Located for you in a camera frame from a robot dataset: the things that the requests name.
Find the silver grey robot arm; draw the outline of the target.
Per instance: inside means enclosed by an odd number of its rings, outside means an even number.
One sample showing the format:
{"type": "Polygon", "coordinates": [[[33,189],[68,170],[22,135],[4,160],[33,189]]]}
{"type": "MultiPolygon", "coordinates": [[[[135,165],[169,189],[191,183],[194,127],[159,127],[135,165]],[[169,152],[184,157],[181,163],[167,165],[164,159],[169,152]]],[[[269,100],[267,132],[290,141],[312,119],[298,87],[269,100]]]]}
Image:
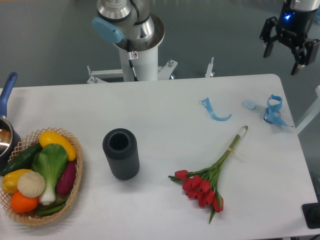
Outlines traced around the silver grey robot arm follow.
{"type": "MultiPolygon", "coordinates": [[[[142,76],[138,70],[154,77],[158,69],[158,46],[165,36],[162,21],[150,12],[148,0],[99,0],[92,27],[105,41],[114,44],[121,56],[126,81],[142,76]]],[[[308,38],[308,32],[320,8],[318,0],[285,0],[279,17],[265,20],[259,38],[263,56],[269,57],[274,42],[288,47],[294,56],[291,74],[316,59],[319,39],[308,38]]]]}

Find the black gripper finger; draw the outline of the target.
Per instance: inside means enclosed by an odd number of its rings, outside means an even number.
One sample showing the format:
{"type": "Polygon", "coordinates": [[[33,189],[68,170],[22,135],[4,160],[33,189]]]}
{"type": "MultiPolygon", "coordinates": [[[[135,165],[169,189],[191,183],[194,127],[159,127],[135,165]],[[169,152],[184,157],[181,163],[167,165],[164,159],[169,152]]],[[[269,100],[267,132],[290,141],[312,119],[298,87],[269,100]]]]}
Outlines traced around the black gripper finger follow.
{"type": "Polygon", "coordinates": [[[263,57],[267,58],[271,55],[274,42],[278,40],[277,35],[271,36],[273,28],[278,24],[278,19],[276,17],[267,18],[264,22],[263,28],[259,35],[259,38],[263,40],[265,49],[263,53],[263,57]]]}
{"type": "Polygon", "coordinates": [[[319,48],[319,39],[308,39],[302,45],[291,46],[290,50],[294,56],[295,62],[290,74],[293,76],[299,72],[300,68],[313,63],[316,59],[319,48]]]}

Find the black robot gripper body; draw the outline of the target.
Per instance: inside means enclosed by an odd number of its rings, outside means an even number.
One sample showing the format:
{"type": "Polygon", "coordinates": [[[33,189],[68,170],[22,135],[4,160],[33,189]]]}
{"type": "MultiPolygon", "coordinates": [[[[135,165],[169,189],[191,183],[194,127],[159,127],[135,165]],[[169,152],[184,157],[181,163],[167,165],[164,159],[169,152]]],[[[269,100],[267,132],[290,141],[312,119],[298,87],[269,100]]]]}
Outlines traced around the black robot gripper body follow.
{"type": "Polygon", "coordinates": [[[285,0],[276,24],[278,41],[289,48],[302,46],[317,11],[316,0],[285,0]]]}

